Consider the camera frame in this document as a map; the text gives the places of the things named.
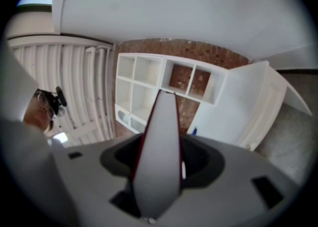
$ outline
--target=red stripe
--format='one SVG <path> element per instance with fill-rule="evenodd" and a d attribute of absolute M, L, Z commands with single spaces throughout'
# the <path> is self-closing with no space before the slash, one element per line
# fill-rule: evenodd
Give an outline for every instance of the red stripe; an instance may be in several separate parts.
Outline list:
<path fill-rule="evenodd" d="M 180 164 L 180 186 L 182 182 L 182 147 L 181 147 L 181 138 L 180 138 L 180 123 L 179 123 L 179 110 L 178 110 L 178 104 L 177 104 L 177 95 L 174 93 L 174 98 L 175 98 L 175 107 L 177 110 L 177 122 L 178 122 L 178 134 L 179 134 L 179 164 Z"/>

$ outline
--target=white cube shelf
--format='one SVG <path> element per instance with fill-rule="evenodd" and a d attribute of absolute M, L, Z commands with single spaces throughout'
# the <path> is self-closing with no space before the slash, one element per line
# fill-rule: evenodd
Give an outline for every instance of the white cube shelf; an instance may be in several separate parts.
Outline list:
<path fill-rule="evenodd" d="M 134 80 L 156 86 L 161 69 L 160 64 L 159 59 L 137 56 Z"/>
<path fill-rule="evenodd" d="M 123 109 L 130 111 L 132 83 L 117 78 L 116 80 L 116 103 Z"/>
<path fill-rule="evenodd" d="M 131 118 L 130 124 L 131 124 L 131 127 L 139 133 L 143 133 L 145 131 L 146 126 L 134 118 Z"/>
<path fill-rule="evenodd" d="M 176 93 L 181 94 L 181 95 L 186 95 L 186 92 L 187 92 L 186 89 L 181 89 L 181 88 L 177 88 L 177 87 L 169 85 L 174 65 L 190 67 L 190 68 L 192 68 L 192 72 L 193 72 L 194 64 L 192 64 L 192 63 L 166 59 L 166 62 L 164 65 L 164 70 L 163 70 L 163 76 L 162 76 L 162 80 L 161 80 L 161 88 L 162 88 L 162 90 L 165 90 L 165 91 L 176 92 Z"/>
<path fill-rule="evenodd" d="M 134 84 L 131 112 L 137 117 L 148 121 L 157 92 L 158 90 L 156 89 Z"/>
<path fill-rule="evenodd" d="M 132 79 L 134 74 L 134 67 L 135 67 L 135 57 L 119 56 L 117 76 Z"/>
<path fill-rule="evenodd" d="M 179 88 L 179 84 L 170 86 L 175 65 L 191 68 L 191 72 L 186 71 L 189 76 L 188 84 L 183 84 Z M 201 92 L 202 89 L 200 91 L 202 95 L 191 93 L 190 90 L 197 70 L 210 74 L 204 94 Z M 224 68 L 186 58 L 146 53 L 120 53 L 115 88 L 116 120 L 134 133 L 142 133 L 159 89 L 200 103 L 214 105 L 224 84 L 226 72 Z"/>

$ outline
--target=white ceiling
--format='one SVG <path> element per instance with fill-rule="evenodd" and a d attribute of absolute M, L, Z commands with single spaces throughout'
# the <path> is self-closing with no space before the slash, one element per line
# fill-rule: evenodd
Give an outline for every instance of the white ceiling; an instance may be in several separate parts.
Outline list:
<path fill-rule="evenodd" d="M 61 32 L 110 42 L 183 38 L 251 59 L 312 43 L 295 0 L 53 0 Z"/>

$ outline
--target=black slot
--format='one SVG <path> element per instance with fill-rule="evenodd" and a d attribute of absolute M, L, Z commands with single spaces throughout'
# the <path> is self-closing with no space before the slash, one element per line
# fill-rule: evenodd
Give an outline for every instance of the black slot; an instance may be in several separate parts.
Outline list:
<path fill-rule="evenodd" d="M 83 154 L 80 152 L 72 152 L 72 153 L 69 153 L 69 158 L 73 160 L 75 158 L 81 157 L 82 155 Z"/>
<path fill-rule="evenodd" d="M 267 177 L 259 177 L 252 179 L 252 183 L 258 190 L 268 209 L 273 208 L 283 200 L 281 193 L 269 181 Z"/>

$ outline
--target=shelf compartment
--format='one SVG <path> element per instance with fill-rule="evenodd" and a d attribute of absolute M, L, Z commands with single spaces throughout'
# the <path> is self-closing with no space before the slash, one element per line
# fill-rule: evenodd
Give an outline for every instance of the shelf compartment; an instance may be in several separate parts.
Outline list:
<path fill-rule="evenodd" d="M 188 96 L 214 104 L 221 90 L 225 74 L 197 66 Z"/>
<path fill-rule="evenodd" d="M 132 79 L 135 68 L 135 57 L 119 56 L 118 58 L 117 76 Z"/>
<path fill-rule="evenodd" d="M 176 100 L 179 112 L 180 132 L 185 134 L 192 123 L 200 103 L 179 95 L 177 95 Z"/>
<path fill-rule="evenodd" d="M 131 118 L 131 127 L 135 129 L 136 131 L 143 133 L 145 131 L 146 126 L 136 119 Z"/>
<path fill-rule="evenodd" d="M 130 111 L 132 83 L 117 78 L 116 103 L 123 109 Z"/>
<path fill-rule="evenodd" d="M 157 92 L 157 89 L 150 89 L 145 86 L 134 84 L 131 112 L 142 120 L 148 121 Z"/>
<path fill-rule="evenodd" d="M 160 75 L 160 59 L 137 57 L 134 80 L 156 86 Z"/>
<path fill-rule="evenodd" d="M 121 110 L 118 110 L 118 117 L 120 118 L 121 121 L 123 121 L 125 124 L 129 125 L 129 116 L 124 113 Z"/>
<path fill-rule="evenodd" d="M 167 60 L 164 67 L 161 88 L 185 95 L 193 67 L 194 64 L 191 63 Z"/>

